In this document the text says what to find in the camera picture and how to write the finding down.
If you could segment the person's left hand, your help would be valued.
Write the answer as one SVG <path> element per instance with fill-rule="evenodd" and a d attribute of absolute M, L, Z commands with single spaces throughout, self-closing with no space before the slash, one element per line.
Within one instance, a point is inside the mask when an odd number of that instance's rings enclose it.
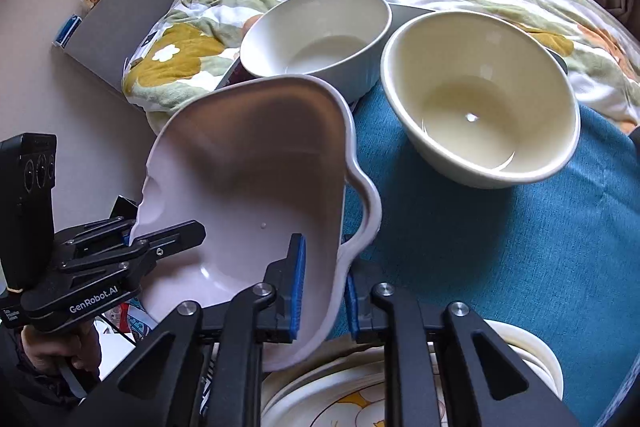
<path fill-rule="evenodd" d="M 98 376 L 102 361 L 99 334 L 90 322 L 82 323 L 70 334 L 43 334 L 34 326 L 21 331 L 24 353 L 30 364 L 42 373 L 53 373 L 58 362 Z"/>

